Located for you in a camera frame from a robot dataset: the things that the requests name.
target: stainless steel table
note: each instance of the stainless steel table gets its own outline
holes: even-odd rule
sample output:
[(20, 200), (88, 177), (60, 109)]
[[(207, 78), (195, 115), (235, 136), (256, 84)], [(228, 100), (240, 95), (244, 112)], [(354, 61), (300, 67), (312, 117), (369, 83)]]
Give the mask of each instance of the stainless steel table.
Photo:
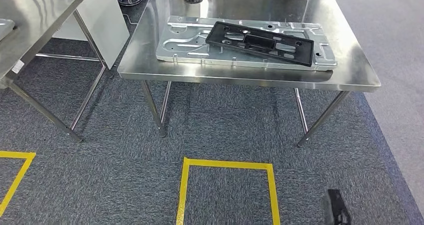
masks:
[[(159, 61), (156, 48), (170, 15), (321, 24), (338, 67), (333, 71), (300, 71)], [(118, 72), (124, 79), (142, 80), (144, 95), (162, 136), (172, 81), (294, 88), (305, 133), (298, 146), (309, 139), (351, 91), (373, 92), (381, 86), (336, 0), (203, 0), (199, 4), (149, 0)], [(146, 80), (169, 81), (160, 114)], [(298, 88), (340, 91), (310, 129)]]
[[(0, 0), (0, 18), (10, 19), (15, 23), (14, 30), (0, 41), (0, 89), (11, 88), (15, 93), (29, 102), (60, 129), (71, 135), (76, 141), (82, 139), (75, 132), (81, 115), (84, 112), (103, 73), (108, 71), (98, 47), (90, 32), (76, 10), (83, 0)], [(47, 110), (35, 98), (14, 83), (19, 72), (27, 65), (39, 50), (50, 40), (62, 23), (73, 15), (84, 32), (97, 58), (57, 55), (64, 59), (97, 61), (102, 67), (87, 96), (84, 99), (72, 125), (65, 125), (54, 114)]]

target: white cabinet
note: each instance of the white cabinet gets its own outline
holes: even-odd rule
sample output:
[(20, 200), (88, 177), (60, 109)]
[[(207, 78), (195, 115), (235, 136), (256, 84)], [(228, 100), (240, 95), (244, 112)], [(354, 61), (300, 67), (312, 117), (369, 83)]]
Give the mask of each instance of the white cabinet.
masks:
[[(130, 37), (117, 0), (84, 0), (77, 8), (109, 68)], [(73, 16), (53, 35), (54, 38), (82, 40), (86, 37)]]

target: yellow tape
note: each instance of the yellow tape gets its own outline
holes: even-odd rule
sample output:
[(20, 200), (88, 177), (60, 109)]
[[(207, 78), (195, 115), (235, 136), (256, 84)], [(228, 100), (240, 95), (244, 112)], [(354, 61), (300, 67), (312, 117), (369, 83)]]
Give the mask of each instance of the yellow tape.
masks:
[(25, 162), (23, 163), (22, 167), (17, 173), (15, 179), (12, 182), (12, 185), (10, 186), (9, 190), (6, 193), (6, 196), (4, 196), (3, 201), (0, 204), (0, 217), (5, 212), (6, 207), (11, 201), (12, 196), (14, 195), (16, 189), (18, 188), (19, 183), (24, 177), (25, 172), (30, 167), (31, 162), (33, 161), (33, 158), (35, 156), (36, 156), (35, 152), (0, 151), (0, 158), (25, 159)]
[(268, 175), (269, 199), (271, 201), (272, 224), (280, 225), (280, 213), (278, 209), (276, 180), (274, 178), (273, 165), (270, 164), (266, 169)]
[(280, 224), (280, 212), (278, 208), (276, 181), (274, 178), (274, 169), (271, 163), (244, 162), (244, 161), (218, 161), (189, 159), (184, 157), (182, 163), (181, 184), (179, 188), (179, 203), (176, 214), (176, 225), (184, 224), (184, 211), (186, 209), (187, 183), (189, 181), (189, 168), (191, 166), (214, 167), (214, 168), (232, 168), (232, 169), (260, 169), (266, 170), (268, 177), (269, 199), (271, 203), (272, 224)]

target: gray floor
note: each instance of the gray floor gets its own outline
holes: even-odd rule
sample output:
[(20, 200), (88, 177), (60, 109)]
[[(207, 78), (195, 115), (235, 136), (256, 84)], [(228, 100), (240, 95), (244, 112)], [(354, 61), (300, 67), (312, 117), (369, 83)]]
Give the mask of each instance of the gray floor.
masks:
[(366, 98), (424, 213), (424, 0), (337, 0), (382, 87)]
[[(123, 9), (133, 21), (142, 10)], [(86, 44), (74, 41), (52, 40), (44, 50), (90, 55)], [(70, 123), (99, 69), (96, 63), (35, 58), (17, 83)], [(156, 101), (165, 87), (151, 82)], [(328, 188), (341, 189), (353, 224), (423, 224), (398, 193), (388, 169), (396, 164), (370, 131), (374, 117), (362, 93), (349, 96), (297, 148), (302, 127), (292, 89), (173, 83), (168, 136), (159, 138), (139, 82), (115, 75), (104, 77), (99, 88), (76, 129), (82, 143), (10, 90), (0, 91), (0, 150), (37, 153), (1, 224), (174, 224), (183, 157), (273, 163), (282, 224), (322, 224), (321, 197)], [(311, 124), (336, 93), (301, 95)], [(0, 158), (0, 197), (21, 164)], [(185, 217), (185, 224), (270, 224), (265, 174), (191, 168)]]

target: cable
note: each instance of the cable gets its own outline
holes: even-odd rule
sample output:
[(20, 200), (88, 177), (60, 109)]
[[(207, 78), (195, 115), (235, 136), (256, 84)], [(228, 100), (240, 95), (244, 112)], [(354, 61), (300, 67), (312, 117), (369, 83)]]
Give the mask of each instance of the cable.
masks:
[(131, 25), (138, 25), (138, 23), (136, 23), (136, 22), (131, 22), (130, 16), (128, 16), (128, 14), (122, 13), (122, 15), (125, 15), (128, 18), (129, 24), (131, 24)]

